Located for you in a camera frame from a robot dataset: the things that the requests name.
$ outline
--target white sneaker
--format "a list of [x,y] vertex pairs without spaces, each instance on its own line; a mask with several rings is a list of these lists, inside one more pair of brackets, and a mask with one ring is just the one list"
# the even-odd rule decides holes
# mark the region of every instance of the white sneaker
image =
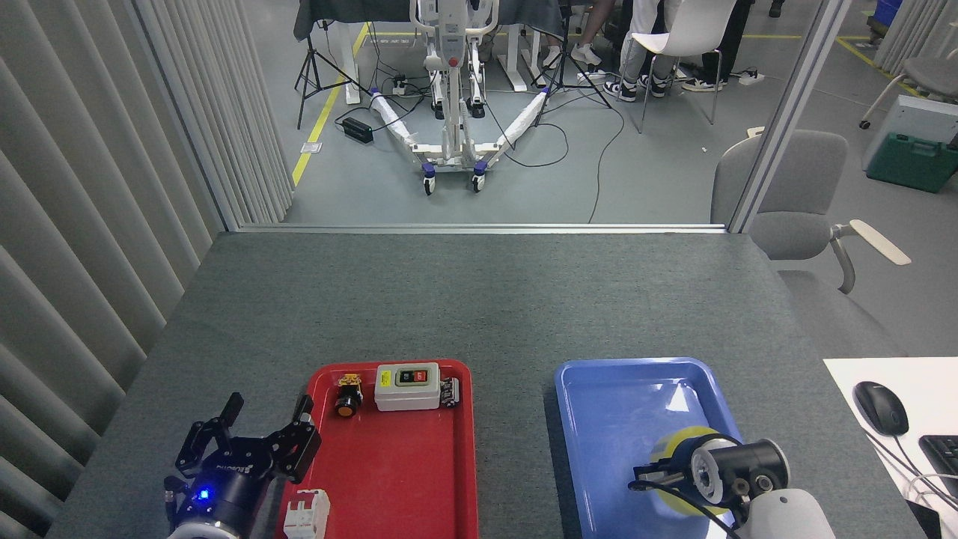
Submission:
[[575,46],[572,48],[572,59],[577,61],[584,61],[589,65],[599,65],[602,63],[602,59],[599,58],[599,55],[592,50],[592,43],[586,43],[582,46]]
[[542,60],[542,69],[552,69],[553,67],[556,67],[556,65],[559,63],[559,57],[561,56],[562,56],[561,47],[550,46],[549,54],[547,54],[545,56],[545,59]]

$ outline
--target red tray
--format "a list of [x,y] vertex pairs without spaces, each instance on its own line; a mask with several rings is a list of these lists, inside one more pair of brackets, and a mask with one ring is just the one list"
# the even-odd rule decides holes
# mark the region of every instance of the red tray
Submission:
[[[461,402],[452,409],[379,411],[374,398],[381,364],[439,364],[459,379]],[[363,402],[354,417],[333,405],[336,383],[348,372],[362,379]],[[312,419],[322,445],[300,484],[287,483],[275,539],[297,490],[322,488],[330,496],[327,539],[478,539],[472,379],[455,360],[338,363],[309,379]]]

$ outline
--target green toolbox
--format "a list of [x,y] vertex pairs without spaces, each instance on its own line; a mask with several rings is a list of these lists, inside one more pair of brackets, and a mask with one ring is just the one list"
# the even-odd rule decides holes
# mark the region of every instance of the green toolbox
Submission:
[[865,175],[928,193],[938,193],[958,171],[958,146],[888,133]]

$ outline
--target sneaker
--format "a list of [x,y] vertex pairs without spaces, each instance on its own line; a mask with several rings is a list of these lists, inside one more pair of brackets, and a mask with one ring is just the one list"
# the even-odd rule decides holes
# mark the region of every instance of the sneaker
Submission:
[[599,55],[595,54],[595,51],[592,50],[592,43],[573,47],[571,55],[572,59],[583,61],[589,65],[599,65],[602,63],[602,59],[599,58]]
[[629,84],[628,82],[606,82],[603,85],[603,89],[606,94],[614,95],[622,101],[628,101],[632,103],[635,101],[635,96],[638,94],[638,85]]
[[[668,89],[666,84],[668,84],[668,82],[668,79],[659,79],[657,76],[652,75],[652,88],[649,90],[652,93],[652,97],[665,97],[665,91]],[[648,75],[639,77],[639,86],[642,86],[643,89],[649,86]]]
[[561,56],[561,47],[549,47],[549,54],[547,54],[545,59],[542,60],[542,69],[552,69],[553,67],[556,67]]
[[[726,84],[728,84],[728,81],[719,81],[718,91],[720,92]],[[682,83],[682,89],[690,92],[711,92],[715,89],[715,85],[702,79],[688,79]]]

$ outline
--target robotic arm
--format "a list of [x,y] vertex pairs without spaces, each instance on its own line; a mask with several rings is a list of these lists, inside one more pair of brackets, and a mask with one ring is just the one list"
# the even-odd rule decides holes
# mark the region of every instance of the robotic arm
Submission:
[[735,518],[741,539],[834,539],[821,506],[804,490],[787,488],[788,462],[771,440],[742,444],[724,434],[682,440],[671,457],[634,468],[631,490],[661,490]]
[[[193,484],[176,476],[164,481],[169,539],[249,537],[273,478],[299,483],[306,476],[321,443],[309,417],[312,399],[300,397],[289,424],[264,438],[230,435],[242,405],[242,396],[233,393],[219,416],[190,428],[176,469]],[[217,448],[204,458],[211,440]]]

